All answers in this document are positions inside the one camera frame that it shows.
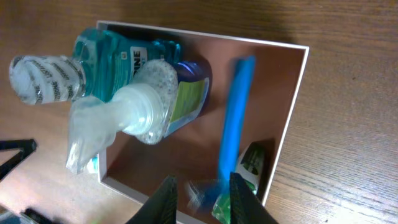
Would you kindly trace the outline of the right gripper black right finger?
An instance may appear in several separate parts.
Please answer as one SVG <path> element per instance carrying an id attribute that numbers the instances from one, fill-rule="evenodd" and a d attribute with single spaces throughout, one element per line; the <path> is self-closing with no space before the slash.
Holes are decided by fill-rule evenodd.
<path id="1" fill-rule="evenodd" d="M 253 194 L 245 180 L 232 172 L 229 180 L 231 224 L 278 224 Z"/>

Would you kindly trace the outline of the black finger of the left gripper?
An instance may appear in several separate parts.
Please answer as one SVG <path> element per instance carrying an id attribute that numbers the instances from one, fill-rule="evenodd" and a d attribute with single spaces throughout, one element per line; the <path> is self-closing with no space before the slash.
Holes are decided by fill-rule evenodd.
<path id="1" fill-rule="evenodd" d="M 1 152 L 17 150 L 17 153 L 1 164 L 1 180 L 37 149 L 35 139 L 1 140 Z"/>

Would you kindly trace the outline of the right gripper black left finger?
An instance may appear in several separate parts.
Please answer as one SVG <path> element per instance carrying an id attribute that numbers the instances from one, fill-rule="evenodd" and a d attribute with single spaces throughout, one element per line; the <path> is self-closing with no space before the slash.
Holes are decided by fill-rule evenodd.
<path id="1" fill-rule="evenodd" d="M 177 199 L 177 180 L 169 175 L 126 224 L 176 224 Z"/>

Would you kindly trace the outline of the blue disposable razor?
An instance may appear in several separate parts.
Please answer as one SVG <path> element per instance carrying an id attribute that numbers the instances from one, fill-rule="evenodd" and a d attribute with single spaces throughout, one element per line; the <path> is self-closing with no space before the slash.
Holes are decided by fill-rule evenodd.
<path id="1" fill-rule="evenodd" d="M 190 201 L 188 206 L 194 210 L 207 210 L 216 199 L 229 192 L 229 180 L 235 171 L 239 145 L 243 130 L 244 116 L 249 92 L 254 77 L 256 58 L 250 55 L 239 58 L 234 64 L 234 73 L 229 88 L 224 126 L 218 157 L 217 179 L 198 184 L 187 184 Z"/>

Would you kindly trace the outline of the green white soap box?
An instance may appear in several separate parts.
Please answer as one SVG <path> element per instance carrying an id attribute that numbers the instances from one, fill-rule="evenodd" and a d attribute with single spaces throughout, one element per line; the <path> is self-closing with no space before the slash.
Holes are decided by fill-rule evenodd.
<path id="1" fill-rule="evenodd" d="M 259 189 L 262 168 L 264 166 L 264 149 L 256 142 L 252 142 L 239 156 L 236 172 L 246 181 L 254 195 Z M 222 224 L 231 223 L 231 203 L 229 193 L 220 195 L 215 202 L 212 216 Z"/>

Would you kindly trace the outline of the blue white toothbrush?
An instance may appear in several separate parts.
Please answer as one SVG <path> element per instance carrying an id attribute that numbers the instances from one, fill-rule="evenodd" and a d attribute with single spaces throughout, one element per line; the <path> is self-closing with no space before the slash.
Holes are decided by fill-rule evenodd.
<path id="1" fill-rule="evenodd" d="M 92 157 L 86 165 L 86 169 L 90 174 L 97 174 L 98 173 L 98 156 Z"/>

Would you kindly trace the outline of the clear foaming soap pump bottle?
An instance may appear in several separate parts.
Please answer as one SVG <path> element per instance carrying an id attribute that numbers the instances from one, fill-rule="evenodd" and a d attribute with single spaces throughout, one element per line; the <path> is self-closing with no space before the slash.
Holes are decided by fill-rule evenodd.
<path id="1" fill-rule="evenodd" d="M 209 61 L 174 65 L 150 60 L 108 102 L 86 96 L 72 103 L 66 167 L 79 174 L 89 160 L 124 132 L 144 144 L 159 143 L 200 116 L 211 90 Z"/>

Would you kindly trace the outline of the blue Listerine mouthwash bottle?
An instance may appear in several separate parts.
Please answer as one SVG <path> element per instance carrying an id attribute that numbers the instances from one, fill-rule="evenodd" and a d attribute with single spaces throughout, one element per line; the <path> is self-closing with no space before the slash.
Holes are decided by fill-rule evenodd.
<path id="1" fill-rule="evenodd" d="M 181 46 L 172 40 L 130 39 L 110 30 L 85 29 L 71 56 L 18 55 L 9 66 L 9 81 L 28 105 L 75 101 L 93 95 L 109 101 L 129 84 L 149 60 L 177 63 Z"/>

